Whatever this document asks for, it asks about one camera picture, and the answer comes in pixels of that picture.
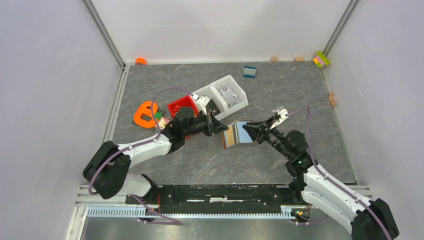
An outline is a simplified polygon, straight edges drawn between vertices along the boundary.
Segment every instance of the metal corner frame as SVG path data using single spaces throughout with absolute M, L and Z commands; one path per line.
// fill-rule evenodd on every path
M 127 82 L 128 71 L 130 66 L 126 66 L 120 73 L 119 81 L 116 86 L 116 91 L 113 95 L 112 103 L 110 104 L 109 118 L 104 131 L 102 143 L 112 140 L 115 131 L 115 125 L 118 119 L 119 109 L 121 107 L 122 97 L 124 95 L 125 84 Z
M 337 38 L 339 38 L 340 33 L 342 32 L 343 28 L 351 17 L 352 12 L 355 10 L 355 7 L 358 5 L 359 1 L 360 0 L 350 0 L 349 4 L 343 12 L 343 15 L 341 15 L 341 18 L 338 21 L 337 26 L 332 32 L 330 39 L 325 45 L 324 50 L 322 50 L 322 53 L 325 56 L 328 56 L 328 54 L 330 53 L 331 49 L 334 46 L 334 43 L 337 41 Z
M 87 8 L 87 11 L 91 16 L 91 19 L 93 20 L 95 26 L 97 27 L 100 35 L 103 37 L 104 42 L 106 43 L 107 47 L 112 53 L 116 63 L 121 67 L 121 69 L 125 68 L 126 64 L 124 60 L 122 59 L 121 55 L 119 54 L 118 49 L 114 44 L 114 41 L 112 41 L 112 38 L 109 35 L 108 30 L 105 27 L 105 24 L 100 18 L 100 15 L 97 12 L 93 2 L 91 0 L 81 0 L 81 1 L 84 4 L 85 8 Z
M 86 223 L 88 206 L 75 206 L 66 232 L 65 240 L 80 240 Z

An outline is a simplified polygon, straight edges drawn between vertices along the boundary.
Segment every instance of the small wooden block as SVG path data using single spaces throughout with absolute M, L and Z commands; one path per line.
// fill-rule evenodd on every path
M 332 107 L 337 106 L 337 102 L 334 101 L 334 92 L 330 92 L 328 94 L 328 100 L 330 101 L 330 104 L 331 104 Z

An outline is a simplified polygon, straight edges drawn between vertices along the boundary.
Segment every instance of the orange plastic object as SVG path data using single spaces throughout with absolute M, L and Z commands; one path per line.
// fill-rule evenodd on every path
M 174 118 L 175 114 L 177 114 L 178 111 L 180 110 L 180 108 L 182 108 L 182 107 L 190 107 L 194 110 L 195 116 L 199 115 L 198 108 L 196 107 L 192 98 L 189 95 L 187 95 L 185 97 L 182 97 L 182 98 L 168 104 L 168 110 L 169 110 L 169 113 L 171 113 L 172 118 Z
M 145 101 L 141 104 L 141 106 L 138 108 L 138 110 L 134 114 L 134 122 L 143 128 L 151 129 L 155 127 L 155 121 L 153 120 L 152 111 L 150 110 L 150 107 L 152 106 L 152 101 Z M 158 105 L 153 103 L 153 114 L 155 114 L 158 111 Z M 147 121 L 142 119 L 143 116 L 150 117 L 151 120 Z
M 144 58 L 139 57 L 135 60 L 135 65 L 146 65 L 146 64 L 147 64 L 147 61 Z

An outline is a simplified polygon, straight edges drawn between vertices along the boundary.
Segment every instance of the gray marble floor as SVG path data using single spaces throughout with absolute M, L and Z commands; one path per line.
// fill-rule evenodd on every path
M 256 78 L 244 78 L 244 66 L 256 67 Z M 313 62 L 206 63 L 131 66 L 125 84 L 113 135 L 116 144 L 131 143 L 152 136 L 133 123 L 141 103 L 150 101 L 166 87 L 195 91 L 228 74 L 246 92 L 249 106 L 224 118 L 261 121 L 272 110 L 284 106 L 289 112 L 309 105 L 310 138 L 317 160 L 344 183 L 355 181 L 346 149 L 320 71 Z M 162 93 L 160 108 L 185 94 L 178 90 Z M 306 130 L 306 111 L 289 117 L 278 129 Z M 157 184 L 290 183 L 283 158 L 268 144 L 239 144 L 223 150 L 220 135 L 198 134 L 178 151 L 142 162 L 130 173 L 148 175 Z

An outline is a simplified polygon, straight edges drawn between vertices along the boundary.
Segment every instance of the white divided tray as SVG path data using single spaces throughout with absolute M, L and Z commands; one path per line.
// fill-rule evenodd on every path
M 221 96 L 220 91 L 222 89 L 230 87 L 231 90 L 237 95 L 238 102 L 228 106 L 225 99 Z M 193 92 L 199 97 L 208 96 L 213 100 L 218 107 L 220 114 L 215 115 L 216 119 L 221 120 L 232 113 L 249 105 L 248 98 L 246 97 L 245 91 L 237 84 L 236 80 L 231 75 L 227 75 L 219 80 L 212 82 L 211 84 L 200 88 Z M 202 110 L 201 106 L 196 104 L 197 109 Z

